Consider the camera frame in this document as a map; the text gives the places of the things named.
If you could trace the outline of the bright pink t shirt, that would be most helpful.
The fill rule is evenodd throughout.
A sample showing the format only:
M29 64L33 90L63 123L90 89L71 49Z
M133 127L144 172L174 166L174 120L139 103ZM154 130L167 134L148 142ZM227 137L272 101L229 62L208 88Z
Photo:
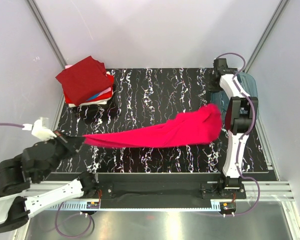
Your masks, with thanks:
M222 117L215 104L182 112L165 123L114 133L86 134L85 144L103 148L172 148L206 145L222 130Z

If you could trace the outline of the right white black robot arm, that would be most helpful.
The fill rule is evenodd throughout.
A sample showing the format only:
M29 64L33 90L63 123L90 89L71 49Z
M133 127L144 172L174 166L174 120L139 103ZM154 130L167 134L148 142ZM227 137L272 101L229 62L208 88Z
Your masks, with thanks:
M246 198L242 174L244 151L250 132L257 120L259 100L244 89L238 80L239 72L228 67L223 55L213 60L213 72L209 91L223 94L228 100L224 112L224 128L228 133L228 146L221 177L216 185L216 193L224 199Z

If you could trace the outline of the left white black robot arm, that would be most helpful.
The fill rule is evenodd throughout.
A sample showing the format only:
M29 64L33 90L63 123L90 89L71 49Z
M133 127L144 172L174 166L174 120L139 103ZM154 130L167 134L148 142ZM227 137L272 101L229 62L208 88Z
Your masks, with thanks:
M23 196L31 184L40 184L61 161L76 155L85 142L83 136L55 131L55 137L40 141L14 158L0 163L0 234L24 226L31 218L56 204L98 193L94 174L82 172L69 183L35 196Z

